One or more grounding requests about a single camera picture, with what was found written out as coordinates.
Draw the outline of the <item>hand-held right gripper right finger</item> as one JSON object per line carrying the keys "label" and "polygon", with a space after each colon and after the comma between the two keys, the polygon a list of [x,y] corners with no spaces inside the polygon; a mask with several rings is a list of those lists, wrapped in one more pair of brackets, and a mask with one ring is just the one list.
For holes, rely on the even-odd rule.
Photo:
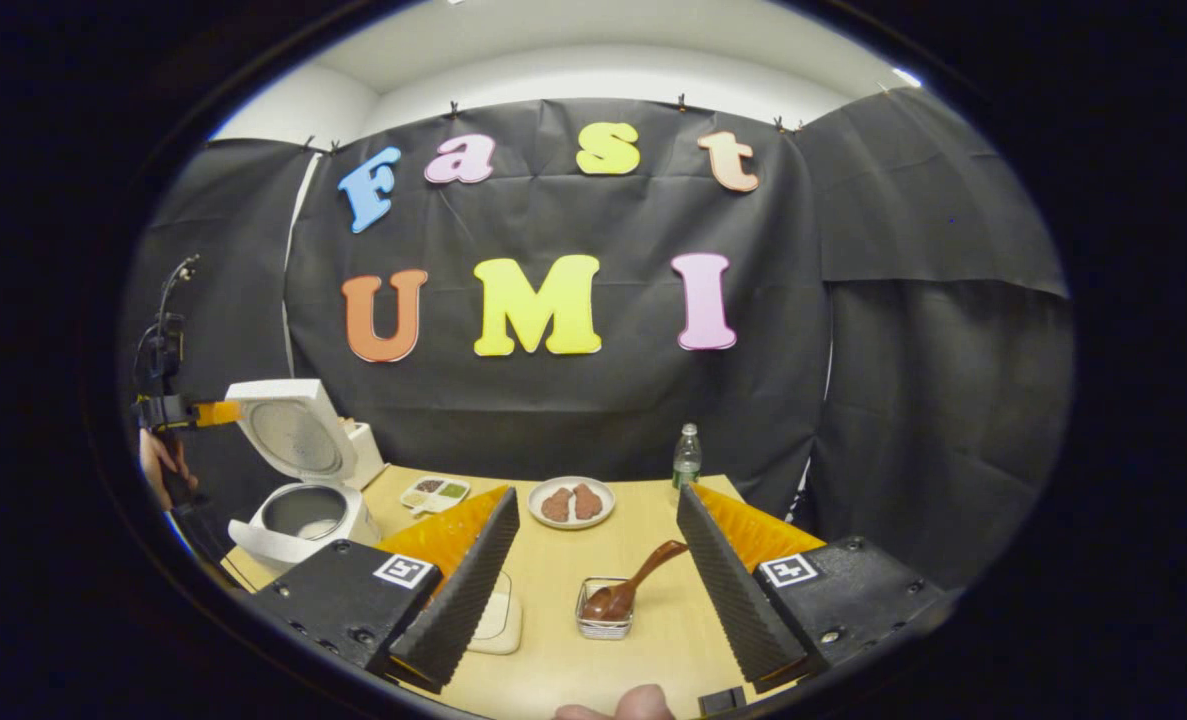
{"label": "hand-held right gripper right finger", "polygon": [[741,675],[757,692],[802,682],[944,620],[937,584],[869,539],[826,543],[698,484],[681,488],[677,527]]}

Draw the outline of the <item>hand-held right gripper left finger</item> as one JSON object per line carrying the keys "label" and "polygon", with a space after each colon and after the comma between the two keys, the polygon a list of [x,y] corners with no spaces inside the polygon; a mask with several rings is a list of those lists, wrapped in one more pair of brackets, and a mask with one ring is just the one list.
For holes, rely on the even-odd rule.
{"label": "hand-held right gripper left finger", "polygon": [[519,525],[515,488],[494,488],[375,546],[336,539],[253,603],[326,654],[438,693],[461,665]]}

